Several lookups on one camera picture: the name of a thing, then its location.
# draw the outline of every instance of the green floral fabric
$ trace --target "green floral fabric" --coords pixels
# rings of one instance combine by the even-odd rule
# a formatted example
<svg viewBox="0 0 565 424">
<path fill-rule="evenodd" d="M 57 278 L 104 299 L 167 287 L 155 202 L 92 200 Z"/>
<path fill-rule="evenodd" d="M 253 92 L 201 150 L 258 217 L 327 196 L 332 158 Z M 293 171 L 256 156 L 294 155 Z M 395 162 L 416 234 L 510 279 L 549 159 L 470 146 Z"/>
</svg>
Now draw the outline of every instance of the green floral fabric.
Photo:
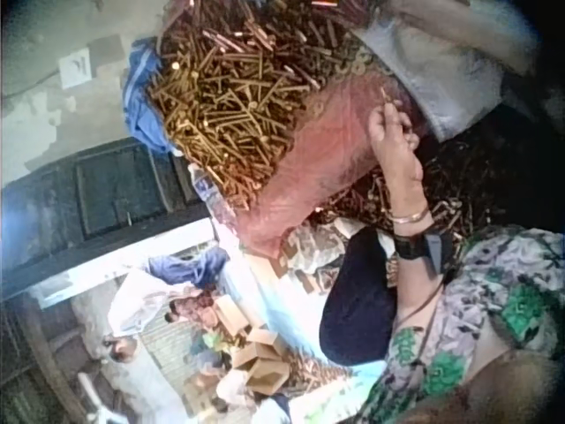
<svg viewBox="0 0 565 424">
<path fill-rule="evenodd" d="M 451 352 L 439 352 L 426 370 L 422 391 L 427 396 L 438 396 L 453 389 L 465 374 L 465 361 Z"/>
<path fill-rule="evenodd" d="M 526 331 L 539 326 L 543 313 L 544 300 L 541 292 L 534 286 L 519 284 L 510 290 L 508 303 L 501 316 L 516 341 L 522 343 Z"/>
<path fill-rule="evenodd" d="M 565 346 L 563 236 L 518 227 L 490 228 L 463 249 L 427 329 L 399 329 L 387 368 L 352 422 L 392 423 L 419 400 L 460 384 L 486 319 L 524 349 L 552 356 Z"/>
<path fill-rule="evenodd" d="M 392 341 L 392 347 L 396 350 L 396 357 L 401 365 L 408 365 L 416 359 L 416 336 L 413 328 L 401 329 Z"/>
</svg>

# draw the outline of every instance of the sack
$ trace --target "sack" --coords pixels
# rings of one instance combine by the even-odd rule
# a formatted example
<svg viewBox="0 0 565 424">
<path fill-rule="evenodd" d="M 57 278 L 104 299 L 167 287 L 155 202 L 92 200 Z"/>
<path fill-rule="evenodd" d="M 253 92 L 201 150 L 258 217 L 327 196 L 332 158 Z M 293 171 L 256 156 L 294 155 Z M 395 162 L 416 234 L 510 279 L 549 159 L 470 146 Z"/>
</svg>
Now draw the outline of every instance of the sack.
<svg viewBox="0 0 565 424">
<path fill-rule="evenodd" d="M 308 116 L 295 131 L 294 148 L 248 213 L 238 217 L 238 235 L 253 251 L 276 257 L 283 237 L 327 198 L 377 165 L 369 142 L 371 111 L 388 98 L 403 102 L 420 137 L 426 123 L 406 90 L 391 76 L 369 68 L 332 82 L 307 105 Z"/>
</svg>

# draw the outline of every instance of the bangle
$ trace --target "bangle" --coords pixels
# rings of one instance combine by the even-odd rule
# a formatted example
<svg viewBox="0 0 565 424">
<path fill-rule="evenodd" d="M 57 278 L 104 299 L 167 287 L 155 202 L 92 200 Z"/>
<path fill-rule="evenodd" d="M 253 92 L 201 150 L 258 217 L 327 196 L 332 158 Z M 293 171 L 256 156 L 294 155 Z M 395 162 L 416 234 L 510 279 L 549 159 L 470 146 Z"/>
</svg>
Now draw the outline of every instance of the bangle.
<svg viewBox="0 0 565 424">
<path fill-rule="evenodd" d="M 421 212 L 418 212 L 414 215 L 408 216 L 393 216 L 390 213 L 387 213 L 388 219 L 391 220 L 393 223 L 418 223 L 427 215 L 430 209 L 427 207 L 424 208 Z"/>
</svg>

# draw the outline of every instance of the plastic bottle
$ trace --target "plastic bottle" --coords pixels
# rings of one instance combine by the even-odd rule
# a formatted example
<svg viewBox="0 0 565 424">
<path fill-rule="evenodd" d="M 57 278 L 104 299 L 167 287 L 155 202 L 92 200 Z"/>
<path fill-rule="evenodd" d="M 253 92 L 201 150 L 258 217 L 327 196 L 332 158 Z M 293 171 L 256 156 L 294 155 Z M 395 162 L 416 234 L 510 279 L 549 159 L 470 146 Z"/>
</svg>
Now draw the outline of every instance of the plastic bottle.
<svg viewBox="0 0 565 424">
<path fill-rule="evenodd" d="M 233 228 L 236 222 L 235 214 L 211 177 L 195 163 L 188 165 L 188 171 L 191 173 L 192 187 L 200 199 L 206 203 L 210 215 L 218 222 Z"/>
</svg>

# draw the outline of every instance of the sticker on wall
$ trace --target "sticker on wall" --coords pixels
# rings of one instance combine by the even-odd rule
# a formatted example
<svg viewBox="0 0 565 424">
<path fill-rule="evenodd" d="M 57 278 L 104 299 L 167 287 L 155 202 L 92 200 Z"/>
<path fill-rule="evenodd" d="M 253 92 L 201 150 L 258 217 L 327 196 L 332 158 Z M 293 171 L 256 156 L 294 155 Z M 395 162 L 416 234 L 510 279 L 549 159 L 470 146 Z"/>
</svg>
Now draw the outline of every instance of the sticker on wall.
<svg viewBox="0 0 565 424">
<path fill-rule="evenodd" d="M 61 86 L 63 89 L 84 84 L 92 79 L 90 49 L 84 48 L 59 59 Z"/>
</svg>

